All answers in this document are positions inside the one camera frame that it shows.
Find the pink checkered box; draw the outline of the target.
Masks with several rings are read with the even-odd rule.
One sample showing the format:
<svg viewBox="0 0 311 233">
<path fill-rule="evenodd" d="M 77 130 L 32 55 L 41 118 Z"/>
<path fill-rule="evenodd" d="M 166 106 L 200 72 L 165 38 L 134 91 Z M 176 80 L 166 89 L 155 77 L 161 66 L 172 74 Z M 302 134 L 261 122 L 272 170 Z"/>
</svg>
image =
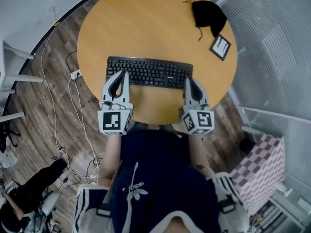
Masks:
<svg viewBox="0 0 311 233">
<path fill-rule="evenodd" d="M 255 215 L 284 180 L 284 138 L 264 134 L 230 173 L 249 215 Z"/>
</svg>

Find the person's navy white shirt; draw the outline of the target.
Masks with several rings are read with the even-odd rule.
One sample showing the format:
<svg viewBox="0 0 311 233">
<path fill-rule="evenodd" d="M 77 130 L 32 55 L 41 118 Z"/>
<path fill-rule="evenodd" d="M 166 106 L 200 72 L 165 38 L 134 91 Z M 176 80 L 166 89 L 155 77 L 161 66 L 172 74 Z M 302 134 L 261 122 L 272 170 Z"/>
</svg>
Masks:
<svg viewBox="0 0 311 233">
<path fill-rule="evenodd" d="M 218 202 L 232 199 L 234 212 Z M 111 218 L 96 215 L 109 203 Z M 189 136 L 135 127 L 121 136 L 109 187 L 81 185 L 73 233 L 247 233 L 249 215 L 230 175 L 206 179 L 190 162 Z"/>
</svg>

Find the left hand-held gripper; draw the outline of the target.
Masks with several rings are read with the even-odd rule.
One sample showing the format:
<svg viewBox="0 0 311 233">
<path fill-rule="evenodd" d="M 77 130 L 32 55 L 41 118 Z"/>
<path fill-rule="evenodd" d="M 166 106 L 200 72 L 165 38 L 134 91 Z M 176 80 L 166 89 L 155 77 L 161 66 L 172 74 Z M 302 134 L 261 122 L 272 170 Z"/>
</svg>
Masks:
<svg viewBox="0 0 311 233">
<path fill-rule="evenodd" d="M 105 135 L 126 135 L 133 116 L 130 101 L 130 76 L 126 70 L 113 74 L 103 85 L 98 111 L 99 130 Z"/>
</svg>

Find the grey office chair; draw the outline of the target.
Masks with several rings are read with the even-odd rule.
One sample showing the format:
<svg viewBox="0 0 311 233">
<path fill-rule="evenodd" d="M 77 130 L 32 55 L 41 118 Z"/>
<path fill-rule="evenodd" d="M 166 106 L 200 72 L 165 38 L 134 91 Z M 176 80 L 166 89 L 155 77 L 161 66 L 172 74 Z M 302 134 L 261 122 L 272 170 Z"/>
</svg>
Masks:
<svg viewBox="0 0 311 233">
<path fill-rule="evenodd" d="M 40 212 L 42 215 L 48 216 L 54 210 L 60 195 L 60 191 L 52 191 L 45 196 L 40 205 Z"/>
</svg>

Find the black keyboard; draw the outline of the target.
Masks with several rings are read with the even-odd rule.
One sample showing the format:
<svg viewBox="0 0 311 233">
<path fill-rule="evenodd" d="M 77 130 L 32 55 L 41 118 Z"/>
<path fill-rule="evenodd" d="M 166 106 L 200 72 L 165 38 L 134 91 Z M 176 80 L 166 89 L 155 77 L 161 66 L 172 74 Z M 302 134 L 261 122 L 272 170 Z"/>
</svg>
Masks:
<svg viewBox="0 0 311 233">
<path fill-rule="evenodd" d="M 120 70 L 129 72 L 132 85 L 183 89 L 185 79 L 192 77 L 193 65 L 148 58 L 108 57 L 106 79 Z"/>
</svg>

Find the black bag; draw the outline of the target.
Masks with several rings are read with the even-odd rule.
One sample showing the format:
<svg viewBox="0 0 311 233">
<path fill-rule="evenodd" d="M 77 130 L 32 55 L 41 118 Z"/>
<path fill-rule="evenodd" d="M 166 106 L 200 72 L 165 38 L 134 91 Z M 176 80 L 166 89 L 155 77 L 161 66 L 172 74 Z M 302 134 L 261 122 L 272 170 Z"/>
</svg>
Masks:
<svg viewBox="0 0 311 233">
<path fill-rule="evenodd" d="M 240 142 L 239 149 L 241 152 L 248 155 L 255 145 L 256 143 L 254 141 L 245 138 Z"/>
</svg>

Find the person's right forearm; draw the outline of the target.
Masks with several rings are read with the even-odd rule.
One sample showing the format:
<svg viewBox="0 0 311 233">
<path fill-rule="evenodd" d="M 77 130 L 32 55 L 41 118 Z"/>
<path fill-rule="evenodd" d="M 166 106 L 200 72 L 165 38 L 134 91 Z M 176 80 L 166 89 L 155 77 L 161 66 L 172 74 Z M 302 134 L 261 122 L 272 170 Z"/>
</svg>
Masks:
<svg viewBox="0 0 311 233">
<path fill-rule="evenodd" d="M 206 148 L 200 135 L 189 135 L 190 162 L 206 179 L 211 179 L 214 171 L 206 156 Z"/>
</svg>

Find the white window blinds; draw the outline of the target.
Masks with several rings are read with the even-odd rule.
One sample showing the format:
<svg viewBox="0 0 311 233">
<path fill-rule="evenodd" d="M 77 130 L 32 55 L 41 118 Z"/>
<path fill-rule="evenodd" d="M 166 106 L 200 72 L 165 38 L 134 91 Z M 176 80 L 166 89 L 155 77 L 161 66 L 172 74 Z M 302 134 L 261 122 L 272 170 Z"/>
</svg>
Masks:
<svg viewBox="0 0 311 233">
<path fill-rule="evenodd" d="M 311 0 L 226 0 L 240 103 L 311 120 Z"/>
</svg>

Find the white framed glass table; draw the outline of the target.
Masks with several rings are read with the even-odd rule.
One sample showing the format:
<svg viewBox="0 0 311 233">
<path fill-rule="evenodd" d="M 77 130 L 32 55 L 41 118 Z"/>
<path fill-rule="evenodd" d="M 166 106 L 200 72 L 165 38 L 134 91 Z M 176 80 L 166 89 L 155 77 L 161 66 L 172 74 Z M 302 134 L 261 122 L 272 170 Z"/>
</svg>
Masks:
<svg viewBox="0 0 311 233">
<path fill-rule="evenodd" d="M 285 182 L 311 204 L 311 117 L 238 106 L 251 129 L 284 138 Z"/>
</svg>

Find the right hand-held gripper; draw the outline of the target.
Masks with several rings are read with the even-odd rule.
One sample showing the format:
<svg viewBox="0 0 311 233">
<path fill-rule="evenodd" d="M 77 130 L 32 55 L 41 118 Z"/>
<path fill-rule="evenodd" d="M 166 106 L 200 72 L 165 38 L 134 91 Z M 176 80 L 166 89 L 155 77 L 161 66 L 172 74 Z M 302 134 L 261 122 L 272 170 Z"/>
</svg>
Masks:
<svg viewBox="0 0 311 233">
<path fill-rule="evenodd" d="M 194 106 L 194 102 L 204 105 Z M 184 105 L 193 106 L 186 109 L 181 117 L 187 134 L 204 135 L 214 130 L 215 116 L 210 106 L 207 105 L 207 92 L 195 78 L 185 79 Z"/>
</svg>

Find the person's left forearm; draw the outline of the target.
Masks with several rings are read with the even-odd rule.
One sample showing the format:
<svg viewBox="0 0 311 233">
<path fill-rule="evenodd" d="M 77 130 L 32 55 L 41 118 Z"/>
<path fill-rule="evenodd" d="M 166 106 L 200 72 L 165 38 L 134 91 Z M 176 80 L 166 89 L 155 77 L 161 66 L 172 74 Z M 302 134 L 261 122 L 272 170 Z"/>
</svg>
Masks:
<svg viewBox="0 0 311 233">
<path fill-rule="evenodd" d="M 107 138 L 104 157 L 101 161 L 101 174 L 98 185 L 109 187 L 121 162 L 121 135 Z"/>
</svg>

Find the black drawstring pouch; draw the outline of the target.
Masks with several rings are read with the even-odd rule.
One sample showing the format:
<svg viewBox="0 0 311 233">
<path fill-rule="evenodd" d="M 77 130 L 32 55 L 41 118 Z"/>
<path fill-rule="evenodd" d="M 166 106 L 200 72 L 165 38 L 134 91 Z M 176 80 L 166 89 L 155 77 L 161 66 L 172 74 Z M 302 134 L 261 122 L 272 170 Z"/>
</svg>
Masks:
<svg viewBox="0 0 311 233">
<path fill-rule="evenodd" d="M 191 4 L 195 27 L 200 30 L 198 41 L 204 36 L 201 30 L 204 27 L 210 27 L 214 37 L 220 34 L 226 24 L 227 17 L 217 4 L 207 0 L 186 0 L 183 3 Z"/>
</svg>

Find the black framed white picture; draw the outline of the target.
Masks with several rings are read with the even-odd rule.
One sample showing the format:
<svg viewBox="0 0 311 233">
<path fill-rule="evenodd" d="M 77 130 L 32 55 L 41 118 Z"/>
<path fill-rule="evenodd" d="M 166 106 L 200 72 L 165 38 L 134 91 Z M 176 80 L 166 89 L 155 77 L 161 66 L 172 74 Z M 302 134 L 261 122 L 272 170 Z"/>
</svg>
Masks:
<svg viewBox="0 0 311 233">
<path fill-rule="evenodd" d="M 210 46 L 209 50 L 215 54 L 222 61 L 225 60 L 229 49 L 231 47 L 231 43 L 226 40 L 222 35 L 217 35 Z"/>
</svg>

